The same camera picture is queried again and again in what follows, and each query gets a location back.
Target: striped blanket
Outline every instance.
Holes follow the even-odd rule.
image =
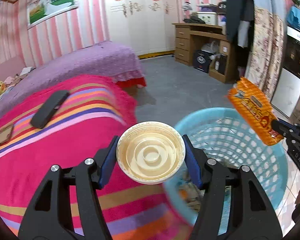
[[[57,90],[70,97],[40,130],[30,120]],[[27,98],[0,119],[0,129],[13,123],[11,140],[0,147],[0,216],[17,235],[36,188],[53,164],[78,165],[108,146],[136,123],[135,101],[110,78],[78,76]],[[190,228],[171,210],[161,185],[142,185],[115,166],[110,182],[98,191],[113,239],[186,239]],[[75,187],[70,187],[75,232],[83,235]]]

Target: desk drawer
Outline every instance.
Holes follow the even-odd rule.
[[[190,50],[190,40],[176,38],[176,47],[179,49]]]
[[[190,29],[189,28],[176,28],[176,37],[183,39],[190,39]]]
[[[175,57],[189,62],[189,51],[186,51],[184,49],[176,49]]]

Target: white wardrobe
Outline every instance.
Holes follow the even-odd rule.
[[[105,0],[110,40],[137,55],[175,49],[177,0]]]

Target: wooden desk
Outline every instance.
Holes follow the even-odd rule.
[[[223,46],[219,46],[220,53],[227,55],[225,74],[214,69],[215,61],[210,64],[209,76],[223,82],[234,81],[237,77],[237,66],[235,62],[234,46],[227,41],[222,34],[222,27],[218,25],[194,24],[194,23],[173,23],[176,27],[176,61],[192,66],[193,54],[196,50],[209,43],[210,38],[224,41],[227,52],[223,52]]]

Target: white box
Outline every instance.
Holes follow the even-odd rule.
[[[218,25],[218,14],[215,12],[197,12],[197,17],[206,24]]]

